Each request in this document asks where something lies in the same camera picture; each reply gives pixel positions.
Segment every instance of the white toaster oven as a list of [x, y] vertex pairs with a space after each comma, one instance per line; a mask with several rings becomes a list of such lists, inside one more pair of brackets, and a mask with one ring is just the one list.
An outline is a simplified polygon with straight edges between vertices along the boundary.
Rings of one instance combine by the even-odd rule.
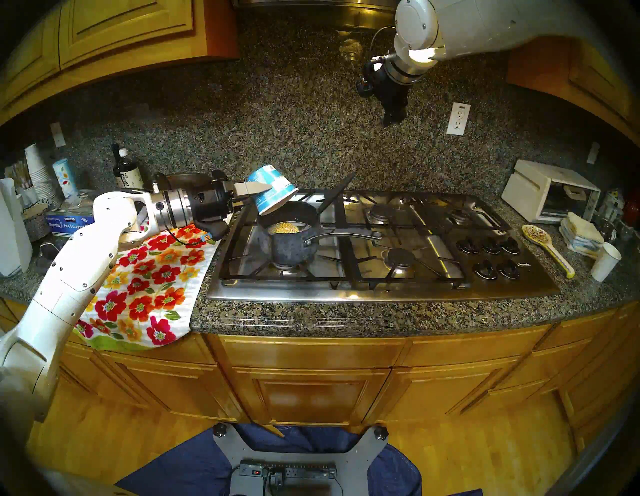
[[528, 222], [559, 223], [569, 212], [591, 222], [600, 189], [577, 172], [518, 160], [502, 199]]

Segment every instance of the stack of napkins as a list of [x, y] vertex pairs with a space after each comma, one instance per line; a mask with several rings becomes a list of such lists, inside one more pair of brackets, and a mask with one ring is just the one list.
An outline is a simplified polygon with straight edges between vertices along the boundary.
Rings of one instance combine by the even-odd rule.
[[560, 222], [560, 234], [566, 242], [566, 247], [576, 253], [581, 253], [592, 259], [597, 258], [604, 238], [591, 223], [573, 212]]

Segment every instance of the granite backsplash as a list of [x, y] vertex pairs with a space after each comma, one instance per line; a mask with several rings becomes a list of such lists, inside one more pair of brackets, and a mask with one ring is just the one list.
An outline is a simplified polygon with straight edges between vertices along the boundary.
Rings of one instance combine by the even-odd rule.
[[[53, 148], [61, 123], [79, 185], [115, 185], [110, 144], [126, 146], [143, 175], [220, 168], [246, 177], [271, 163], [300, 188], [327, 188], [357, 172], [354, 189], [499, 195], [517, 159], [569, 167], [609, 189], [630, 179], [638, 149], [561, 99], [506, 83], [509, 54], [438, 64], [409, 94], [401, 125], [355, 91], [359, 65], [342, 59], [338, 31], [293, 15], [243, 11], [242, 59], [120, 76], [53, 97], [0, 128], [10, 152]], [[369, 47], [372, 33], [350, 38]], [[374, 52], [386, 53], [382, 32]], [[464, 136], [445, 134], [452, 103], [471, 105]], [[596, 165], [586, 163], [592, 141]]]

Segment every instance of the range hood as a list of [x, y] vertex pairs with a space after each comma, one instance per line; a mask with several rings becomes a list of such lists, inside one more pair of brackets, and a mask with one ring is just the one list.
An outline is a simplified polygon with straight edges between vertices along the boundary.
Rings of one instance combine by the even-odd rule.
[[234, 7], [280, 8], [344, 31], [392, 26], [399, 0], [233, 0]]

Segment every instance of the white bottle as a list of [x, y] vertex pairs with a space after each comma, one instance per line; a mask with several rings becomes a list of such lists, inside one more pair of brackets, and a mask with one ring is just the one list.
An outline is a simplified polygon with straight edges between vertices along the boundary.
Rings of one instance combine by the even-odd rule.
[[144, 183], [142, 182], [140, 169], [138, 169], [136, 163], [129, 156], [129, 151], [126, 148], [121, 148], [118, 153], [120, 154], [120, 177], [122, 178], [124, 187], [133, 189], [143, 188]]

